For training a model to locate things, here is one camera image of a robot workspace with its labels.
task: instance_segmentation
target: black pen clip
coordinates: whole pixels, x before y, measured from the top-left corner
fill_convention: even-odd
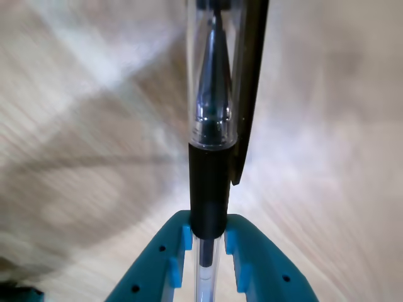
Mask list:
[[[233,98],[238,102],[237,134],[231,181],[239,184],[251,136],[254,107],[258,93],[260,66],[269,0],[244,0],[239,40],[236,42],[232,74]]]

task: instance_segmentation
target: teal plastic holder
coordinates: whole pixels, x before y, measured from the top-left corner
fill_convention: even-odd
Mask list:
[[[185,250],[192,248],[190,211],[158,231],[106,302],[172,302],[180,288]],[[228,215],[225,250],[233,255],[238,293],[247,302],[318,302],[305,276],[249,220]]]

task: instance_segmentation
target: wooden floor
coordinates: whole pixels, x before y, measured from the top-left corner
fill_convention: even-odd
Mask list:
[[[321,301],[403,301],[403,2],[272,0],[244,177]],[[189,208],[184,1],[0,1],[0,278],[103,301]],[[236,293],[220,260],[217,301]],[[193,261],[183,289],[193,301]]]

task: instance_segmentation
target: small hole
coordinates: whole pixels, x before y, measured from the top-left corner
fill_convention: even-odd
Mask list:
[[[290,281],[291,281],[291,278],[290,278],[289,276],[287,276],[287,275],[283,275],[283,280],[284,280],[285,282],[290,282]]]
[[[138,291],[140,291],[140,286],[138,286],[138,285],[133,285],[133,287],[132,287],[132,292],[133,292],[133,293],[138,293]]]

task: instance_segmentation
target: ballpoint pen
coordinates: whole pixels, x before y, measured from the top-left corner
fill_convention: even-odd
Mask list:
[[[227,224],[238,140],[239,85],[245,76],[245,72],[240,73],[245,52],[241,45],[246,36],[249,39],[251,36],[246,35],[246,9],[247,2],[239,0],[188,1],[190,217],[196,243],[195,296],[201,302],[214,301],[220,237]],[[236,33],[231,50],[240,48],[231,56],[235,59],[232,77],[228,30]],[[254,55],[258,56],[254,59],[260,65],[261,54]],[[256,89],[255,96],[249,100],[252,110]]]

